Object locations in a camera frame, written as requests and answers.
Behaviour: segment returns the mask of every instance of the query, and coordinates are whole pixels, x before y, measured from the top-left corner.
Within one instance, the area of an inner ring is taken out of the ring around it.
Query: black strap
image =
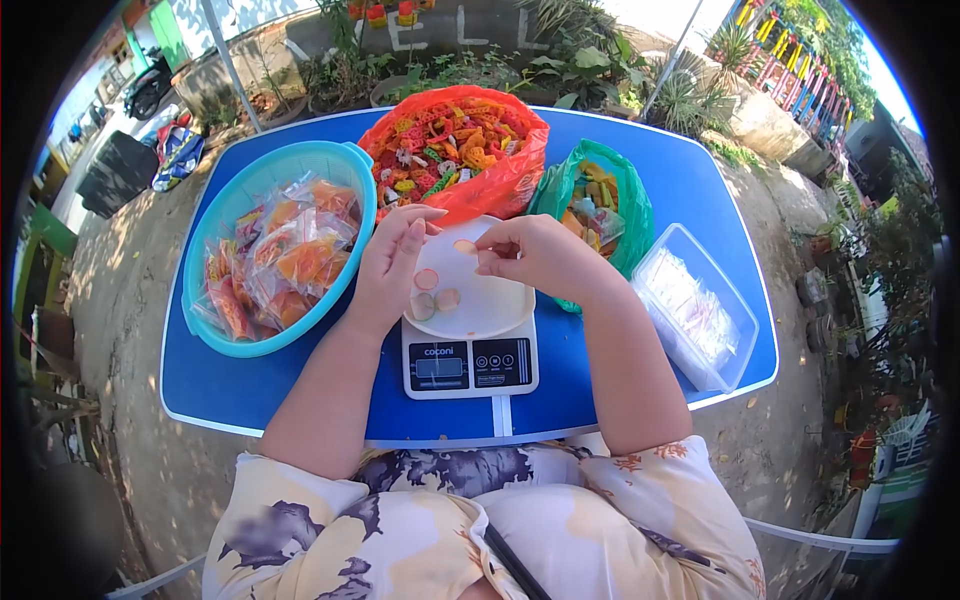
[[[493,527],[492,523],[487,523],[487,531],[484,533],[483,539],[490,546],[496,558],[506,567],[507,572],[514,576],[516,583],[530,600],[550,600],[550,595],[540,587],[527,567],[523,566],[523,563],[514,554],[514,550],[507,545],[507,542],[500,535],[500,532]]]

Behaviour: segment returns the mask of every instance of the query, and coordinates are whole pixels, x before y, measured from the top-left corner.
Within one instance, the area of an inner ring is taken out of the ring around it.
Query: hand
[[[390,211],[364,249],[353,301],[346,318],[382,340],[410,304],[417,258],[425,235],[440,228],[429,223],[446,214],[440,208],[408,204]]]
[[[626,283],[603,256],[549,215],[498,223],[475,244],[478,275],[519,281],[581,306]]]

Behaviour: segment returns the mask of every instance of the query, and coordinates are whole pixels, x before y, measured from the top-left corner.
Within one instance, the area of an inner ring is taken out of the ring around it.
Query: sky
[[[910,103],[903,95],[897,78],[890,71],[883,56],[880,55],[874,43],[864,34],[863,50],[867,55],[867,68],[870,73],[870,85],[876,90],[876,96],[883,103],[894,120],[899,121],[901,117],[906,117],[903,124],[915,132],[923,134],[917,118],[910,109]]]

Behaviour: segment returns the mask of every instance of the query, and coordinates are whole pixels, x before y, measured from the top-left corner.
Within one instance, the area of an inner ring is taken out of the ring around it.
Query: woman's left hand
[[[353,326],[383,339],[410,305],[417,258],[425,235],[440,228],[430,223],[446,214],[441,208],[408,204],[390,211],[364,249],[353,301],[346,318]]]

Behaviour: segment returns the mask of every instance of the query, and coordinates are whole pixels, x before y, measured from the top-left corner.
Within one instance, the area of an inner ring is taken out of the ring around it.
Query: turquoise basket
[[[370,171],[372,166],[373,159],[354,143],[308,141],[278,148],[237,173],[206,208],[186,250],[180,303],[190,333],[226,356],[254,358],[283,348],[317,324],[353,279],[360,266],[360,255],[373,233],[376,188]],[[232,342],[223,331],[190,310],[204,293],[204,240],[223,237],[222,224],[233,224],[237,217],[255,208],[255,197],[278,183],[298,180],[307,171],[349,187],[357,196],[362,219],[350,259],[317,305],[293,326],[259,342]]]

